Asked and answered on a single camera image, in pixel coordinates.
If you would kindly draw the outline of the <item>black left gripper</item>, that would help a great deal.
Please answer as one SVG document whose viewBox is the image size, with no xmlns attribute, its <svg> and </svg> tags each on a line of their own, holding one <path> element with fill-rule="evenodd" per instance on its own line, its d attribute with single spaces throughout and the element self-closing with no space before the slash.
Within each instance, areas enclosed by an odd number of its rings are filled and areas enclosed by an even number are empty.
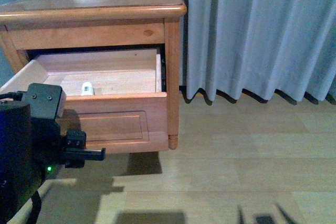
<svg viewBox="0 0 336 224">
<path fill-rule="evenodd" d="M 85 161 L 103 161 L 106 149 L 84 150 L 86 133 L 68 130 L 61 135 L 59 124 L 51 119 L 32 118 L 31 139 L 33 156 L 44 166 L 64 165 L 83 168 Z"/>
</svg>

